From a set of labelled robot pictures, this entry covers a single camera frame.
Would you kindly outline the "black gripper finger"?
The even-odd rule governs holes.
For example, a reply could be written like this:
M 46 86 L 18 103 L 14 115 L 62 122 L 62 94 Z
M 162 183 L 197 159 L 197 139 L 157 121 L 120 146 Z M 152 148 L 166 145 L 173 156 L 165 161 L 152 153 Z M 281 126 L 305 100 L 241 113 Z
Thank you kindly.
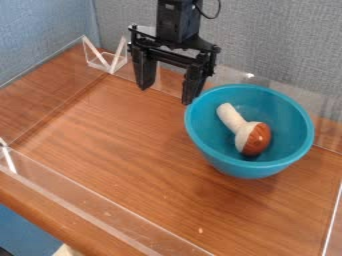
M 146 90 L 156 83 L 157 60 L 150 56 L 149 51 L 138 46 L 133 47 L 133 63 L 137 84 Z
M 185 75 L 184 91 L 182 91 L 182 103 L 189 105 L 194 99 L 200 96 L 206 80 L 208 80 L 208 68 L 200 63 L 193 63 Z

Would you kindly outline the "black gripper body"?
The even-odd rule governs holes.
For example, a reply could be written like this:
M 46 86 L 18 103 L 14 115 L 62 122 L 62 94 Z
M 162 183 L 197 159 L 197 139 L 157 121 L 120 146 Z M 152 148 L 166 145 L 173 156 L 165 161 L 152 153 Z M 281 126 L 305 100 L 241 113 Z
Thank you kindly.
M 153 68 L 158 62 L 188 69 L 200 64 L 204 69 L 214 69 L 221 48 L 198 35 L 184 42 L 162 40 L 156 35 L 156 28 L 133 24 L 129 27 L 132 42 L 129 48 L 133 60 L 141 66 Z

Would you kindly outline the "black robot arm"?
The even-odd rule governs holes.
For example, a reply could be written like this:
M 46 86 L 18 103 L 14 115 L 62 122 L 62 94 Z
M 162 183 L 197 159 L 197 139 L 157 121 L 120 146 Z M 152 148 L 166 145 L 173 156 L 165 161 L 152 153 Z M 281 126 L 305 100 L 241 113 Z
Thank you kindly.
M 158 0 L 157 26 L 132 24 L 129 51 L 136 80 L 146 90 L 156 83 L 157 67 L 165 62 L 186 70 L 182 103 L 200 96 L 206 79 L 214 75 L 221 47 L 200 36 L 204 0 Z

